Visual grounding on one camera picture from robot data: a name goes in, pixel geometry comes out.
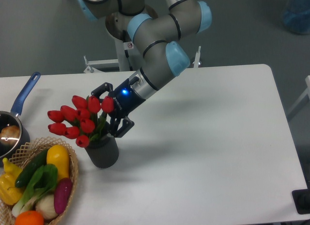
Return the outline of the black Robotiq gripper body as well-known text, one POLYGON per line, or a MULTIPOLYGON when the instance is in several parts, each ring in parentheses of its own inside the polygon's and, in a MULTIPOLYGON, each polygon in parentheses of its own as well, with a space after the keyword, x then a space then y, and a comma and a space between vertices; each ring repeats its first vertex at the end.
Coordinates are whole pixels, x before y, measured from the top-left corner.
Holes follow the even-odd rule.
POLYGON ((110 113, 111 121, 125 118, 145 101, 132 89, 130 83, 131 81, 126 79, 110 91, 114 104, 114 110, 110 113))

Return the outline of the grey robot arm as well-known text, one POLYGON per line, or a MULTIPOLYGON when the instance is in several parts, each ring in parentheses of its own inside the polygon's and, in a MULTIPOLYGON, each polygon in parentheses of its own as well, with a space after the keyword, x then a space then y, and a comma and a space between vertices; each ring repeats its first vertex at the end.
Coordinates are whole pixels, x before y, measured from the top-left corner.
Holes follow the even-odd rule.
POLYGON ((190 65, 190 59, 178 41, 201 33, 212 23, 210 7, 198 0, 166 0, 169 13, 152 18, 145 0, 78 0, 89 19, 115 15, 116 29, 138 49, 144 65, 117 88, 98 87, 95 96, 104 92, 113 98, 108 131, 124 136, 134 125, 128 115, 190 65))

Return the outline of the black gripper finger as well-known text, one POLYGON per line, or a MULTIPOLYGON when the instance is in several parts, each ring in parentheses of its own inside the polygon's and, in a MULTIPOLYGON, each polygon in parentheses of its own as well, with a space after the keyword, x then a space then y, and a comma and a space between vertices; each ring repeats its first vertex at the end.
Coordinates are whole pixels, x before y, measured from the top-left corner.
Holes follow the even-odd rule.
POLYGON ((99 100, 103 100, 101 95, 105 92, 108 92, 108 96, 114 98, 113 85, 111 83, 105 82, 93 91, 91 91, 91 95, 96 97, 99 100))
POLYGON ((112 117, 108 131, 111 136, 115 138, 122 138, 129 130, 133 128, 135 123, 130 120, 127 116, 124 118, 112 117))

